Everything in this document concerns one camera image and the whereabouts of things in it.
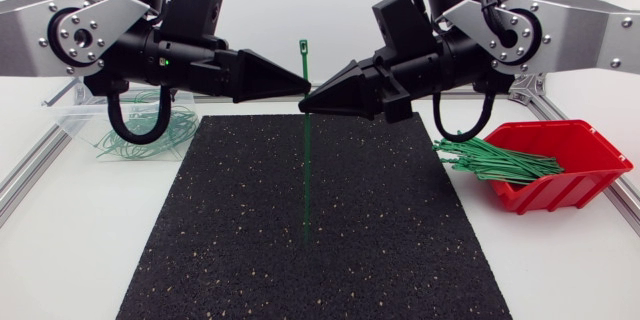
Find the red storage bin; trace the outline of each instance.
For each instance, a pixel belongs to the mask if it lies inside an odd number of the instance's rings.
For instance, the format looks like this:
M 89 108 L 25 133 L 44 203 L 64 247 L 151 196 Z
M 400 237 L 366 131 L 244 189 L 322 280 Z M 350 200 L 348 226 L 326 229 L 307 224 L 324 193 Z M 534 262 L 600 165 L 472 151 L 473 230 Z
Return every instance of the red storage bin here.
M 508 211 L 583 208 L 633 165 L 581 120 L 507 123 L 485 141 L 509 150 L 555 157 L 565 173 L 523 186 L 489 181 Z

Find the bolt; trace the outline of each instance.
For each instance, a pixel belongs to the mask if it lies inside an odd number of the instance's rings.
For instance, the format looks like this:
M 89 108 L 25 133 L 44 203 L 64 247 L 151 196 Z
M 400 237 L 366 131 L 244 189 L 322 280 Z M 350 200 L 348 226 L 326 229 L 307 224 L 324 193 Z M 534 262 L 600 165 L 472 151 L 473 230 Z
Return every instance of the bolt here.
M 630 17 L 624 18 L 624 20 L 622 21 L 622 27 L 628 29 L 631 27 L 631 25 L 633 25 L 633 19 L 631 19 Z

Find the clear plastic container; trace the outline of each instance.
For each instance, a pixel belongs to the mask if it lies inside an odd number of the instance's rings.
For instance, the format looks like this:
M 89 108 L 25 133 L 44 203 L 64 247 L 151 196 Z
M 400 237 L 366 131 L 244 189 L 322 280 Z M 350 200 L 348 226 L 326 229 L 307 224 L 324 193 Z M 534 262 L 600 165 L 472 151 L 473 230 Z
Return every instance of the clear plastic container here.
M 143 134 L 153 128 L 159 94 L 158 87 L 137 86 L 120 95 L 123 119 L 133 133 Z M 100 161 L 181 161 L 199 125 L 193 94 L 186 91 L 176 93 L 167 131 L 149 145 L 130 144 L 117 136 L 109 122 L 106 98 L 94 97 L 81 82 L 45 111 L 69 136 L 94 149 Z

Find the black rubber mat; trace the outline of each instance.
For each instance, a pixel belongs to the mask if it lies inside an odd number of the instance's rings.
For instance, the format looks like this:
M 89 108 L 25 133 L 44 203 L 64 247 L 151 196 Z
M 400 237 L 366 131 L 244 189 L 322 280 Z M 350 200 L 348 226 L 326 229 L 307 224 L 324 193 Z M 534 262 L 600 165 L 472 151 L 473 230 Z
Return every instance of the black rubber mat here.
M 510 319 L 418 116 L 206 117 L 120 319 Z

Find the bundle of green zip ties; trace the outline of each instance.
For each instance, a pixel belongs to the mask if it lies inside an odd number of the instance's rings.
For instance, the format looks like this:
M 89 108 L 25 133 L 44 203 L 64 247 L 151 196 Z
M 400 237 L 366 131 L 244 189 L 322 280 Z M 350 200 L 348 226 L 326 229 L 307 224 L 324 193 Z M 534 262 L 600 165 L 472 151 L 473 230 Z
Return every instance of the bundle of green zip ties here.
M 555 158 L 506 150 L 473 138 L 463 143 L 435 141 L 433 149 L 458 155 L 455 159 L 440 159 L 453 164 L 453 169 L 472 172 L 480 180 L 499 180 L 528 185 L 547 175 L 564 172 Z
M 134 99 L 122 100 L 135 104 L 144 104 L 157 101 L 159 91 L 142 91 Z M 152 129 L 158 118 L 157 113 L 132 114 L 125 123 L 127 128 L 135 134 L 143 134 Z M 173 152 L 177 159 L 182 158 L 175 148 L 191 140 L 198 130 L 198 115 L 185 106 L 173 106 L 171 109 L 171 120 L 165 133 L 155 142 L 148 145 L 136 145 L 124 141 L 115 131 L 109 131 L 94 146 L 100 150 L 97 157 L 113 155 L 126 160 L 143 160 L 162 154 L 167 151 Z

